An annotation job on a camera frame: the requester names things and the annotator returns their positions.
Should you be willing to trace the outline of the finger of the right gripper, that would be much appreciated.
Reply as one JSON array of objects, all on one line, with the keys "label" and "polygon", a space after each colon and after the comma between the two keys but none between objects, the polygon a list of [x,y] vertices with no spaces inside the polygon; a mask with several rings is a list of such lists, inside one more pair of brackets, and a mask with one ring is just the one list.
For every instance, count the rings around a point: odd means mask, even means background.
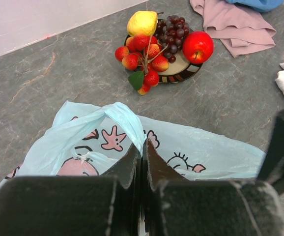
[{"label": "finger of the right gripper", "polygon": [[278,112],[272,137],[257,179],[284,189],[284,110]]}]

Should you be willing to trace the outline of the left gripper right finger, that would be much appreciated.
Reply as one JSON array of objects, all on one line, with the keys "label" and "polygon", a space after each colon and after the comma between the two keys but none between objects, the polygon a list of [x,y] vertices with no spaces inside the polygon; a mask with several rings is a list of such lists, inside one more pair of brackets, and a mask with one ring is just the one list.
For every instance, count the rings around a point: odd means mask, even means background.
[{"label": "left gripper right finger", "polygon": [[284,236],[284,209],[266,182],[187,180],[150,140],[143,170],[145,229],[151,236]]}]

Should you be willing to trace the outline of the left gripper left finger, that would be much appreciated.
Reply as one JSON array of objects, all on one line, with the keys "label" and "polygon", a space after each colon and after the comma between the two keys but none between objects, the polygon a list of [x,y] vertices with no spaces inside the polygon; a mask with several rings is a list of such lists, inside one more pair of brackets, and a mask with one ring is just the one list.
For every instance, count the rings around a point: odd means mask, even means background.
[{"label": "left gripper left finger", "polygon": [[137,236],[141,156],[100,176],[17,177],[0,189],[0,236]]}]

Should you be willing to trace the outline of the light blue plastic bag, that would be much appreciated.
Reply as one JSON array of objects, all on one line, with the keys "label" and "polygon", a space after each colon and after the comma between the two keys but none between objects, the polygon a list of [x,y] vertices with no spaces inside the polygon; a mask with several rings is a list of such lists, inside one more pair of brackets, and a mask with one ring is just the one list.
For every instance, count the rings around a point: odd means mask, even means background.
[{"label": "light blue plastic bag", "polygon": [[65,102],[53,124],[6,176],[98,176],[129,147],[144,141],[189,180],[254,178],[264,159],[260,149],[202,129],[134,114],[116,102],[97,107]]}]

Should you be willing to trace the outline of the red apple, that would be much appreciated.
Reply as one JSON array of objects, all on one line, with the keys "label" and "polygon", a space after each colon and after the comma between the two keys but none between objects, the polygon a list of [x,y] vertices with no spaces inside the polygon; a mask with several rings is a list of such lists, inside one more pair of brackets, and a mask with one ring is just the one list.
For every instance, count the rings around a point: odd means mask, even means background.
[{"label": "red apple", "polygon": [[182,46],[185,58],[193,64],[206,62],[213,54],[214,43],[209,34],[204,31],[190,33]]}]

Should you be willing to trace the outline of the purple grape bunch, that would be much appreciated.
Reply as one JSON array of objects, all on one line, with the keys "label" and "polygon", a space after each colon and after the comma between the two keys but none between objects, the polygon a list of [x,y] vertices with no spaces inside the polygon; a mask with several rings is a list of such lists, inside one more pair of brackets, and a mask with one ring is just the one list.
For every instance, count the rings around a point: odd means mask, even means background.
[{"label": "purple grape bunch", "polygon": [[177,15],[168,16],[166,19],[159,19],[154,36],[163,48],[165,58],[169,63],[176,61],[176,54],[182,50],[183,43],[189,35],[189,24],[184,17]]}]

